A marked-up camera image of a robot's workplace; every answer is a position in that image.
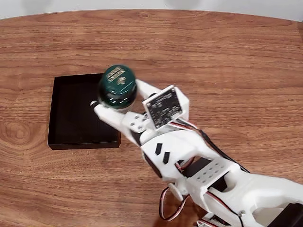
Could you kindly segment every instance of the circuit board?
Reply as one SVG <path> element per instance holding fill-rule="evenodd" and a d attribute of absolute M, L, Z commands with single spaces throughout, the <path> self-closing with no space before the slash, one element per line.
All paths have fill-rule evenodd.
<path fill-rule="evenodd" d="M 146 101 L 145 110 L 156 129 L 170 123 L 182 114 L 182 108 L 173 86 L 169 86 Z"/>

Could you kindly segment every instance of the white robotic arm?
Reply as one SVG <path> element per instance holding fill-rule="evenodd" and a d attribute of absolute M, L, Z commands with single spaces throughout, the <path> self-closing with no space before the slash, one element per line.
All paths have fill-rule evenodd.
<path fill-rule="evenodd" d="M 163 94 L 138 79 L 136 85 L 146 99 L 145 106 L 152 95 Z M 239 164 L 209 148 L 197 128 L 187 122 L 189 99 L 177 87 L 166 90 L 169 89 L 176 92 L 182 113 L 158 129 L 149 113 L 122 113 L 97 101 L 91 106 L 100 120 L 141 148 L 146 162 L 169 183 L 166 190 L 182 201 L 181 208 L 191 196 L 208 212 L 197 221 L 199 227 L 303 227 L 303 185 L 247 173 Z M 161 217 L 172 220 L 177 215 L 178 212 L 164 218 L 162 213 Z"/>

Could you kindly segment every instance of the green cylindrical object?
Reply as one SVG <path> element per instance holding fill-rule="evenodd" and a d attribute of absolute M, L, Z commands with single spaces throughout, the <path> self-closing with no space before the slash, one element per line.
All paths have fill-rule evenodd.
<path fill-rule="evenodd" d="M 102 76 L 98 87 L 99 102 L 115 109 L 129 107 L 137 95 L 134 73 L 125 65 L 113 65 Z"/>

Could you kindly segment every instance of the wooden table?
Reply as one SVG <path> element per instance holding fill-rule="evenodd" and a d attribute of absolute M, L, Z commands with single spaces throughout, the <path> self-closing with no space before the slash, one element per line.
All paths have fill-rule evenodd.
<path fill-rule="evenodd" d="M 114 149 L 47 146 L 53 78 L 116 63 L 180 87 L 190 120 L 251 172 L 303 183 L 302 23 L 173 10 L 18 17 L 0 21 L 0 226 L 190 227 L 201 215 L 189 201 L 160 220 L 165 183 L 125 137 Z"/>

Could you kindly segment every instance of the black box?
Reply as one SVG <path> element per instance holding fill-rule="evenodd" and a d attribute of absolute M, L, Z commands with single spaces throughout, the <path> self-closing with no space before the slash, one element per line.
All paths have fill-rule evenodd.
<path fill-rule="evenodd" d="M 58 149 L 117 148 L 120 132 L 102 122 L 90 103 L 102 74 L 55 77 L 48 145 Z"/>

